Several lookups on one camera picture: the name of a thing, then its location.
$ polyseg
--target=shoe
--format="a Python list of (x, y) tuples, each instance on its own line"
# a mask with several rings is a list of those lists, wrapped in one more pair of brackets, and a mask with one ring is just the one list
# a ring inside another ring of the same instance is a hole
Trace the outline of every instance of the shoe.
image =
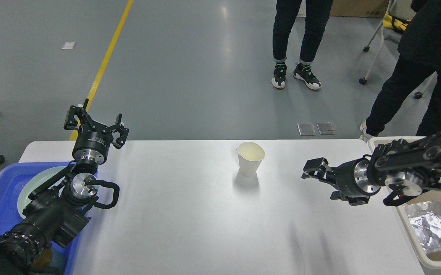
[(361, 131), (361, 136), (360, 139), (366, 143), (368, 143), (368, 140), (370, 138), (375, 138), (376, 136), (372, 136), (370, 134), (367, 134), (367, 120), (364, 120), (361, 125), (360, 125), (360, 131)]
[(301, 63), (297, 64), (297, 67), (293, 71), (293, 77), (302, 80), (309, 89), (314, 91), (322, 87), (320, 81), (313, 75), (310, 65), (304, 66)]
[(285, 75), (287, 66), (285, 63), (276, 64), (275, 71), (273, 72), (273, 78), (271, 79), (271, 84), (277, 89), (283, 89), (285, 87)]

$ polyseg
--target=cardboard box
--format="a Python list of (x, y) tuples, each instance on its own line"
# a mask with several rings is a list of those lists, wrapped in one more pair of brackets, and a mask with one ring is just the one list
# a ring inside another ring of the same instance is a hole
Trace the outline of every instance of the cardboard box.
[(334, 0), (331, 16), (383, 18), (388, 0)]

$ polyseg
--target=white table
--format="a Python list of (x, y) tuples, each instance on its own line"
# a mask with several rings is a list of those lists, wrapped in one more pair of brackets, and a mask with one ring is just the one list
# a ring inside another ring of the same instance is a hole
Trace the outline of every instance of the white table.
[[(111, 148), (98, 173), (120, 185), (119, 202), (88, 212), (73, 274), (423, 274), (395, 208), (382, 203), (386, 190), (351, 207), (330, 200), (328, 184), (300, 178), (306, 160), (335, 167), (369, 153), (363, 141), (254, 141), (266, 158), (253, 178), (238, 173), (241, 142)], [(73, 146), (36, 141), (20, 162), (69, 161)]]

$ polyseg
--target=white plastic bin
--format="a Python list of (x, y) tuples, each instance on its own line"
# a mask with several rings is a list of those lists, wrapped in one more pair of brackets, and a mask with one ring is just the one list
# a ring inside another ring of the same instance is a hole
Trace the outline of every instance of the white plastic bin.
[[(391, 141), (397, 139), (405, 139), (408, 142), (412, 142), (422, 138), (423, 136), (386, 136), (381, 138), (374, 137), (368, 141), (368, 146), (370, 147), (370, 150), (373, 152), (374, 149), (379, 144), (390, 143)], [(409, 201), (407, 205), (416, 204), (418, 202), (428, 202), (428, 201), (441, 201), (441, 192), (439, 191), (426, 192), (420, 195), (419, 197)], [(426, 253), (422, 249), (421, 244), (419, 243), (419, 239), (414, 233), (414, 228), (412, 228), (409, 222), (409, 218), (407, 217), (407, 214), (404, 211), (404, 208), (402, 206), (397, 207), (397, 212), (404, 224), (405, 230), (407, 231), (407, 235), (409, 236), (409, 239), (412, 243), (412, 247), (414, 247), (414, 251), (417, 254), (417, 258), (419, 258), (419, 261), (421, 261), (421, 263), (427, 268), (441, 269), (441, 251), (426, 255)]]

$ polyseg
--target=black jacket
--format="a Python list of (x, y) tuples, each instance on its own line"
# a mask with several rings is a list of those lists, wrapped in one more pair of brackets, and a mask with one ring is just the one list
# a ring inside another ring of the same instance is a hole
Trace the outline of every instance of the black jacket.
[(441, 0), (428, 0), (400, 40), (400, 55), (441, 71)]

